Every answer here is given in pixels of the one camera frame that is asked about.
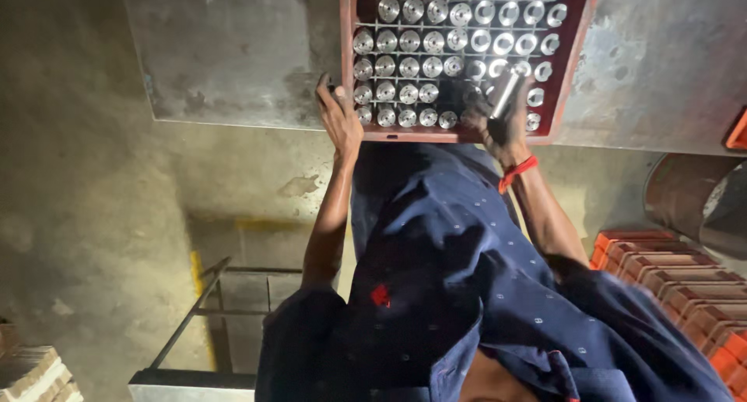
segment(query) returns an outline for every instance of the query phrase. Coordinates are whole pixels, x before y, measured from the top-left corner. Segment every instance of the cylindrical steel part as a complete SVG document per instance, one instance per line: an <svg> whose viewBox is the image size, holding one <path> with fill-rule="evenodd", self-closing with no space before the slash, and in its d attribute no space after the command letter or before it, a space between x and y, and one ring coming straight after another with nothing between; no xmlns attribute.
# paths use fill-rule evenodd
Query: cylindrical steel part
<svg viewBox="0 0 747 402"><path fill-rule="evenodd" d="M395 74L397 65L395 60L391 56L383 55L379 56L376 60L376 65L373 67L376 71L376 75L379 77L390 77Z"/></svg>
<svg viewBox="0 0 747 402"><path fill-rule="evenodd" d="M428 78L435 78L444 70L444 64L435 56L423 61L423 74Z"/></svg>
<svg viewBox="0 0 747 402"><path fill-rule="evenodd" d="M400 36L400 49L403 52L414 52L420 47L420 36L414 30L407 30Z"/></svg>

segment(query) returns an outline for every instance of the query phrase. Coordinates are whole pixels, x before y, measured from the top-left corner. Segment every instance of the concrete floor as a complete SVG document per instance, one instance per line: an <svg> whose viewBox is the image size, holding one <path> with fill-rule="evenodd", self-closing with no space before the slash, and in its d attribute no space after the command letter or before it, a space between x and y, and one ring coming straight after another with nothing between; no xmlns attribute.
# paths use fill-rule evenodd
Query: concrete floor
<svg viewBox="0 0 747 402"><path fill-rule="evenodd" d="M332 147L154 122L122 0L0 0L0 21L0 316L53 344L88 400L130 400L194 299L186 214L311 223ZM658 154L535 152L587 249L602 226L642 222ZM165 367L209 368L202 328Z"/></svg>

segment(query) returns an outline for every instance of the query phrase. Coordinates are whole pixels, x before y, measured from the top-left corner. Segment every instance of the yellow painted line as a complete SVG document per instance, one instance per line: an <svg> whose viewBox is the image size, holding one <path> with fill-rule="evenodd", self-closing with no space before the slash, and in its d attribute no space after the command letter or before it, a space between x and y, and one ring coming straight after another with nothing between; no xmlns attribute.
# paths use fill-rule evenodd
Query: yellow painted line
<svg viewBox="0 0 747 402"><path fill-rule="evenodd" d="M200 298L202 295L202 292L205 290L205 283L202 281L202 278L200 277L204 269L202 269L202 259L200 257L200 252L193 250L189 254L190 259L190 271L192 273L192 283L194 284L194 294L196 298ZM208 330L208 322L207 319L203 319L204 322L202 323L202 331L205 333L205 342L207 342L207 350L208 350L208 360L210 362L210 370L211 371L217 371L218 366L215 361L215 346L213 345L213 336L210 334L210 330Z"/></svg>

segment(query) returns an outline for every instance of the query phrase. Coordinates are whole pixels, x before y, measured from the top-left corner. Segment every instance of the machined metal cylinder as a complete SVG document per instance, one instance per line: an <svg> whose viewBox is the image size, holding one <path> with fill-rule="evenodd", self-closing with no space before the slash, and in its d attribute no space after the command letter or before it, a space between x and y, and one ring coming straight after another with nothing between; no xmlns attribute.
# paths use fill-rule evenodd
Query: machined metal cylinder
<svg viewBox="0 0 747 402"><path fill-rule="evenodd" d="M397 118L403 128L412 128L417 124L417 113L410 106L400 108L400 117Z"/></svg>
<svg viewBox="0 0 747 402"><path fill-rule="evenodd" d="M532 89L527 96L527 104L531 107L542 106L545 102L545 91L541 88Z"/></svg>
<svg viewBox="0 0 747 402"><path fill-rule="evenodd" d="M547 12L547 25L551 27L560 26L568 15L568 7L565 4L556 4Z"/></svg>
<svg viewBox="0 0 747 402"><path fill-rule="evenodd" d="M397 123L397 115L395 114L395 109L391 106L391 104L379 103L379 105L377 106L376 119L377 123L379 123L379 126L382 126L384 128L394 126L394 124Z"/></svg>
<svg viewBox="0 0 747 402"><path fill-rule="evenodd" d="M490 0L481 0L474 7L474 20L481 25L489 25L495 16L495 4Z"/></svg>
<svg viewBox="0 0 747 402"><path fill-rule="evenodd" d="M376 65L373 70L379 77L390 77L395 74L397 65L395 64L394 58L388 55L379 56L376 60Z"/></svg>
<svg viewBox="0 0 747 402"><path fill-rule="evenodd" d="M480 81L487 71L485 63L481 60L471 60L467 64L467 77L472 81Z"/></svg>
<svg viewBox="0 0 747 402"><path fill-rule="evenodd" d="M402 6L402 18L409 25L417 23L425 12L423 0L406 0Z"/></svg>
<svg viewBox="0 0 747 402"><path fill-rule="evenodd" d="M438 121L438 112L430 107L427 107L421 111L418 120L423 126L434 126L435 122Z"/></svg>
<svg viewBox="0 0 747 402"><path fill-rule="evenodd" d="M498 10L498 22L502 26L509 26L516 23L520 11L518 4L514 1L506 2Z"/></svg>
<svg viewBox="0 0 747 402"><path fill-rule="evenodd" d="M511 52L514 45L513 34L501 33L493 41L493 52L495 54L504 56Z"/></svg>
<svg viewBox="0 0 747 402"><path fill-rule="evenodd" d="M381 80L376 85L376 100L392 101L395 99L397 90L395 85L388 80Z"/></svg>
<svg viewBox="0 0 747 402"><path fill-rule="evenodd" d="M423 38L423 48L428 53L441 53L444 51L444 35L438 31L432 31L425 34Z"/></svg>
<svg viewBox="0 0 747 402"><path fill-rule="evenodd" d="M400 61L400 75L405 78L415 78L420 71L420 63L414 57L406 57Z"/></svg>
<svg viewBox="0 0 747 402"><path fill-rule="evenodd" d="M459 117L457 117L456 113L452 111L443 112L438 117L438 125L440 125L443 129L452 129L454 126L456 126L456 122L458 121Z"/></svg>
<svg viewBox="0 0 747 402"><path fill-rule="evenodd" d="M540 120L542 120L542 117L540 115L535 112L530 112L527 115L527 131L533 132L534 130L537 130L537 128L539 128Z"/></svg>
<svg viewBox="0 0 747 402"><path fill-rule="evenodd" d="M516 41L516 53L527 56L537 47L537 36L531 33L522 35Z"/></svg>
<svg viewBox="0 0 747 402"><path fill-rule="evenodd" d="M455 26L465 26L472 19L472 9L469 4L460 2L449 11L449 21Z"/></svg>
<svg viewBox="0 0 747 402"><path fill-rule="evenodd" d="M424 103L432 103L438 98L438 87L432 83L425 83L421 86L417 96Z"/></svg>
<svg viewBox="0 0 747 402"><path fill-rule="evenodd" d="M391 30L380 30L376 37L376 47L380 52L391 53L397 50L397 36Z"/></svg>
<svg viewBox="0 0 747 402"><path fill-rule="evenodd" d="M545 82L548 79L550 79L550 76L553 74L553 66L549 62L543 62L537 65L537 67L534 69L534 78L538 82Z"/></svg>
<svg viewBox="0 0 747 402"><path fill-rule="evenodd" d="M435 78L444 70L444 63L435 56L423 61L423 74L428 78Z"/></svg>
<svg viewBox="0 0 747 402"><path fill-rule="evenodd" d="M432 0L428 4L426 14L430 22L440 24L449 16L449 4L446 0Z"/></svg>
<svg viewBox="0 0 747 402"><path fill-rule="evenodd" d="M400 101L405 104L415 104L417 101L417 87L412 83L400 84Z"/></svg>
<svg viewBox="0 0 747 402"><path fill-rule="evenodd" d="M359 56L352 66L352 75L358 81L368 81L374 75L374 66L368 56Z"/></svg>
<svg viewBox="0 0 747 402"><path fill-rule="evenodd" d="M414 52L420 47L420 36L415 30L407 30L400 36L400 49L403 52Z"/></svg>
<svg viewBox="0 0 747 402"><path fill-rule="evenodd" d="M543 40L542 45L540 45L539 49L544 53L545 55L554 55L555 51L558 50L558 47L560 47L560 37L553 33L548 34Z"/></svg>
<svg viewBox="0 0 747 402"><path fill-rule="evenodd" d="M524 22L528 25L535 25L542 21L545 16L545 5L540 0L533 0L524 8Z"/></svg>
<svg viewBox="0 0 747 402"><path fill-rule="evenodd" d="M463 28L455 28L446 34L446 45L452 51L461 51L469 43L467 38L467 30Z"/></svg>
<svg viewBox="0 0 747 402"><path fill-rule="evenodd" d="M356 109L356 115L358 115L358 120L361 122L361 125L368 125L374 117L371 113L371 109L367 106L358 107L358 109Z"/></svg>
<svg viewBox="0 0 747 402"><path fill-rule="evenodd" d="M374 90L371 88L370 82L358 82L356 89L352 91L352 99L361 106L370 103L373 98Z"/></svg>
<svg viewBox="0 0 747 402"><path fill-rule="evenodd" d="M490 49L490 32L488 30L475 30L472 32L472 39L470 45L472 50L477 53L482 53Z"/></svg>
<svg viewBox="0 0 747 402"><path fill-rule="evenodd" d="M352 38L352 49L360 55L374 51L374 37L369 29L360 29L358 34Z"/></svg>
<svg viewBox="0 0 747 402"><path fill-rule="evenodd" d="M506 67L509 65L509 61L505 59L496 59L490 62L490 66L488 67L488 76L490 78L496 78L499 77L503 70L506 69Z"/></svg>
<svg viewBox="0 0 747 402"><path fill-rule="evenodd" d="M379 18L385 23L394 22L400 14L400 3L397 0L379 1Z"/></svg>
<svg viewBox="0 0 747 402"><path fill-rule="evenodd" d="M457 77L464 71L465 62L459 56L450 56L444 62L444 72L449 77Z"/></svg>

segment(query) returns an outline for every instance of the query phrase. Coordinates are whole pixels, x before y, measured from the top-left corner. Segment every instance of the red tray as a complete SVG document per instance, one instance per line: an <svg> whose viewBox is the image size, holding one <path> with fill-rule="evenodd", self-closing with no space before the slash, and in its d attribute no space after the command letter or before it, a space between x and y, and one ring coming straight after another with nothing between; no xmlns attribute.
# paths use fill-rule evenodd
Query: red tray
<svg viewBox="0 0 747 402"><path fill-rule="evenodd" d="M352 37L359 23L359 0L340 0L340 25L342 49L342 83L352 91L355 79L352 66L355 53L352 50ZM551 144L557 135L558 125L563 116L565 101L571 91L574 71L579 60L581 48L584 44L586 29L589 27L597 0L559 0L568 7L565 21L557 28L547 33L557 33L561 38L560 47L548 59L553 63L553 75L542 83L545 90L544 104L540 108L533 108L542 118L539 128L527 132L530 145ZM384 128L379 126L375 117L364 126L365 140L369 141L400 141L400 142L479 142L480 139L472 131L462 125L453 129L443 129L439 126L425 127L416 125L403 128L399 125Z"/></svg>

